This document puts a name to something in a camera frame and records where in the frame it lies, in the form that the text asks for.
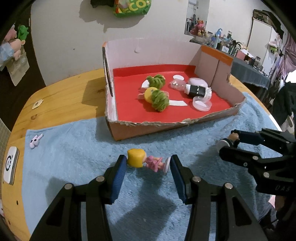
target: green plush toy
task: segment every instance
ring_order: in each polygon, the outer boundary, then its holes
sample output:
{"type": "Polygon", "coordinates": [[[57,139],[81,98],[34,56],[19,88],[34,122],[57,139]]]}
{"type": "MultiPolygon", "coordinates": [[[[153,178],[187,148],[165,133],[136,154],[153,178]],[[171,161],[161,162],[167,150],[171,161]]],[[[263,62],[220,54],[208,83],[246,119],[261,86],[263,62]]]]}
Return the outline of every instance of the green plush toy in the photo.
{"type": "Polygon", "coordinates": [[[17,30],[17,38],[22,41],[22,40],[26,40],[27,35],[29,34],[29,32],[27,31],[29,28],[26,28],[25,25],[19,25],[17,30]]]}
{"type": "Polygon", "coordinates": [[[151,95],[152,107],[157,111],[164,111],[169,106],[167,94],[161,90],[154,90],[151,95]]]}
{"type": "Polygon", "coordinates": [[[165,77],[161,74],[157,74],[154,77],[148,76],[146,79],[149,81],[149,87],[161,89],[165,85],[165,77]]]}

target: black tape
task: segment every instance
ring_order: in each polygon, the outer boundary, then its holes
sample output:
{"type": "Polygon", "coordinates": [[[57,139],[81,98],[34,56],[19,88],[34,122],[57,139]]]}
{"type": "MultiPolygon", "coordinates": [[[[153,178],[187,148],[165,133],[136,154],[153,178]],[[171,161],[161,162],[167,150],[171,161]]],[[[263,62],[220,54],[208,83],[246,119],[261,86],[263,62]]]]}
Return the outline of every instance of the black tape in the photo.
{"type": "Polygon", "coordinates": [[[190,97],[204,97],[205,96],[205,87],[202,86],[196,86],[196,85],[191,85],[190,86],[190,91],[188,94],[190,97]]]}

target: plastic bag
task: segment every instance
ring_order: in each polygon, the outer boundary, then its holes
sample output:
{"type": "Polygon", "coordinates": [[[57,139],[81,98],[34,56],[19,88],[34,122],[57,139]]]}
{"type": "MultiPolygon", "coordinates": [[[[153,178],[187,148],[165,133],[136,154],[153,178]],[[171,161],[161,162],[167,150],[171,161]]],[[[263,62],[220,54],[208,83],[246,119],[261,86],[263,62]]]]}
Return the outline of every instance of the plastic bag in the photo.
{"type": "Polygon", "coordinates": [[[116,17],[145,15],[151,6],[151,0],[115,0],[114,14],[116,17]]]}

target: green yarn ball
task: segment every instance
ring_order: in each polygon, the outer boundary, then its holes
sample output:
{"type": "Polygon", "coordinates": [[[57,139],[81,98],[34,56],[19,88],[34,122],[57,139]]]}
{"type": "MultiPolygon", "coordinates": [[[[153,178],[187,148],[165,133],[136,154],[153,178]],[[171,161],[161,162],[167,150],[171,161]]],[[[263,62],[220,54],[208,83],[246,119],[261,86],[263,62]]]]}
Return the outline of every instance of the green yarn ball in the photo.
{"type": "Polygon", "coordinates": [[[151,95],[152,107],[157,111],[164,111],[169,106],[168,96],[161,90],[154,90],[151,95]]]}
{"type": "Polygon", "coordinates": [[[161,74],[154,77],[148,76],[146,79],[149,81],[149,87],[161,89],[165,85],[165,78],[161,74]]]}

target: yellow doll head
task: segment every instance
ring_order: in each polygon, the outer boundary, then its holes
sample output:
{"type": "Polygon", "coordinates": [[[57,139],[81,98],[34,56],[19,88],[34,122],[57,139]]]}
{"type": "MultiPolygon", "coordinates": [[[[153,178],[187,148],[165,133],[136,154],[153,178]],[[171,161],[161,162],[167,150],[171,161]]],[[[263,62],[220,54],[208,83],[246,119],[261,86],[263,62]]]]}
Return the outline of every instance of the yellow doll head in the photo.
{"type": "Polygon", "coordinates": [[[143,163],[147,158],[147,154],[142,149],[130,149],[128,150],[128,165],[135,168],[143,167],[143,163]]]}

